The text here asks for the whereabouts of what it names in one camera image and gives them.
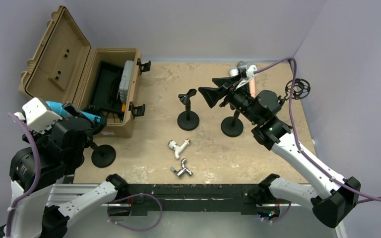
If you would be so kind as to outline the white microphone grey head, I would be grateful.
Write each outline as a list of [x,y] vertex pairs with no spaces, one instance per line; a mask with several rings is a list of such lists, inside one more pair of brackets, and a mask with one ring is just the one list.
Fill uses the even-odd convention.
[[234,77],[234,76],[239,75],[240,71],[238,70],[237,67],[233,66],[233,67],[230,68],[229,74],[230,74],[231,77]]

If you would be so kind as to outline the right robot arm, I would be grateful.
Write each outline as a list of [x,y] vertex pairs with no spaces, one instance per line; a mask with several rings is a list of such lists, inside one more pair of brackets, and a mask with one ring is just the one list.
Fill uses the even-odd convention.
[[302,185],[270,174],[258,185],[258,204],[287,200],[310,209],[325,226],[336,228],[357,205],[360,182],[325,165],[295,138],[292,127],[277,116],[284,100],[275,92],[262,90],[252,97],[238,86],[237,76],[212,81],[215,87],[198,88],[208,106],[229,104],[254,125],[251,132],[257,143],[280,156],[309,182]]

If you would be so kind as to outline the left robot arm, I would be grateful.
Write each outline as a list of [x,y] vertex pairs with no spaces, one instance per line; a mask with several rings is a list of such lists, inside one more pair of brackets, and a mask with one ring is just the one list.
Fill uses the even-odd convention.
[[128,183],[112,174],[74,200],[48,205],[53,186],[82,165],[86,148],[92,148],[99,159],[115,158],[112,146],[98,146],[93,140],[106,126],[103,114],[80,111],[71,103],[33,98],[23,105],[22,112],[10,117],[22,128],[28,147],[19,150],[10,163],[12,198],[0,238],[61,238],[96,207],[127,199]]

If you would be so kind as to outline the black microphone silver grille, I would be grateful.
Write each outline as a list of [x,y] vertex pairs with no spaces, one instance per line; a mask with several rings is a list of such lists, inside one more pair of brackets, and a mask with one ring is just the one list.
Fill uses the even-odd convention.
[[236,68],[240,74],[245,74],[247,71],[247,62],[244,62],[244,61],[238,62],[236,65]]

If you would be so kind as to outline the blue microphone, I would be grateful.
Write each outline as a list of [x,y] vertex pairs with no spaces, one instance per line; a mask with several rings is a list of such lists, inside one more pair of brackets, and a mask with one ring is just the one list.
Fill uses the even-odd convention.
[[80,111],[77,108],[75,108],[71,103],[59,103],[59,102],[53,102],[53,101],[46,101],[47,106],[57,115],[59,115],[62,118],[68,118],[73,117],[75,115],[82,114],[88,119],[90,119],[93,122],[101,122],[101,117],[87,113],[84,111]]

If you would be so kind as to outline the black tripod shock-mount stand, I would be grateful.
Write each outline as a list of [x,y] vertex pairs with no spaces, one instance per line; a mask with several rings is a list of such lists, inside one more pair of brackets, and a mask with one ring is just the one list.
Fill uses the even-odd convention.
[[290,87],[292,86],[292,84],[293,84],[292,80],[287,82],[285,86],[285,96],[283,98],[281,96],[279,97],[281,101],[288,101],[290,96],[291,96],[291,99],[293,100],[301,100],[306,98],[309,95],[311,91],[311,85],[307,80],[296,78],[294,82],[294,86],[293,86],[293,93],[290,94],[291,93]]

